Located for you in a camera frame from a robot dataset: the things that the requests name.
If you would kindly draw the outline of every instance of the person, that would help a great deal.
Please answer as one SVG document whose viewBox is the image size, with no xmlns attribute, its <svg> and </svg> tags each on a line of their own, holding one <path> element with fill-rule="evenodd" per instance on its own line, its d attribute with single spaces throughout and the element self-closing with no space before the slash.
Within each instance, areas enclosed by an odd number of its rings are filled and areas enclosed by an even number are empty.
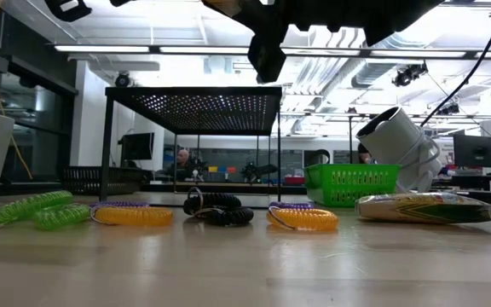
<svg viewBox="0 0 491 307">
<path fill-rule="evenodd" d="M 191 178 L 193 176 L 193 168 L 188 158 L 188 151 L 182 149 L 177 153 L 177 181 L 184 181 L 186 178 Z M 174 164 L 172 163 L 165 170 L 157 171 L 159 174 L 174 176 Z"/>
<path fill-rule="evenodd" d="M 374 159 L 371 156 L 371 153 L 363 146 L 363 144 L 359 144 L 357 147 L 357 153 L 359 154 L 359 164 L 373 164 Z"/>
</svg>

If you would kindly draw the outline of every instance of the yellow coiled keychain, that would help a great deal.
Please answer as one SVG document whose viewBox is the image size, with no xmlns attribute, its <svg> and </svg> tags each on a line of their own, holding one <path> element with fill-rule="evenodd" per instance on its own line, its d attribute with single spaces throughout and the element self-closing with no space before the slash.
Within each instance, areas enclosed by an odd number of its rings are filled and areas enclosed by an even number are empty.
<svg viewBox="0 0 491 307">
<path fill-rule="evenodd" d="M 291 230 L 333 231 L 338 226 L 334 213 L 318 209 L 280 209 L 271 206 L 266 218 L 273 225 Z"/>
<path fill-rule="evenodd" d="M 172 212 L 152 207 L 98 207 L 91 213 L 93 220 L 108 225 L 167 226 L 171 224 Z"/>
</svg>

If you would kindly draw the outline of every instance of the computer monitor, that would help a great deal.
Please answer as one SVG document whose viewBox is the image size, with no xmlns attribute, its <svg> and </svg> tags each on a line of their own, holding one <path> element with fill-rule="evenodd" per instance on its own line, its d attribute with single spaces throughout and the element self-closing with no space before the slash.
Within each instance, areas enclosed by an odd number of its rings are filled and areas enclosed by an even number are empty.
<svg viewBox="0 0 491 307">
<path fill-rule="evenodd" d="M 454 135 L 453 151 L 456 166 L 491 167 L 491 137 Z"/>
<path fill-rule="evenodd" d="M 153 158 L 154 133 L 126 135 L 122 138 L 122 159 L 147 160 Z"/>
</svg>

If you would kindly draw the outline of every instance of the black storage bin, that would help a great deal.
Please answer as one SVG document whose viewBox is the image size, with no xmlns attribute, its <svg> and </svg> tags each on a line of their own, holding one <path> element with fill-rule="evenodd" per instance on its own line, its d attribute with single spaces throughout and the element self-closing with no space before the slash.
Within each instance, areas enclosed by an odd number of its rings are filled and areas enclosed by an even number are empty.
<svg viewBox="0 0 491 307">
<path fill-rule="evenodd" d="M 132 194 L 140 190 L 144 170 L 109 167 L 108 195 Z M 77 195 L 100 194 L 100 166 L 68 166 L 61 170 L 62 187 Z"/>
</svg>

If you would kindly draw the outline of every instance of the black coiled keychain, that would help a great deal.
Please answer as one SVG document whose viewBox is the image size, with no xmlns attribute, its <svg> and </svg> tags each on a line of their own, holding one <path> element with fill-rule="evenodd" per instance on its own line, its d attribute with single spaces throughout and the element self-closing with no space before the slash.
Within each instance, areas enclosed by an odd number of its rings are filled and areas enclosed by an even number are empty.
<svg viewBox="0 0 491 307">
<path fill-rule="evenodd" d="M 198 196 L 191 197 L 193 191 L 196 191 Z M 202 194 L 196 187 L 188 191 L 183 210 L 188 215 L 205 219 L 217 226 L 246 225 L 254 216 L 253 210 L 243 208 L 236 196 L 223 193 Z"/>
</svg>

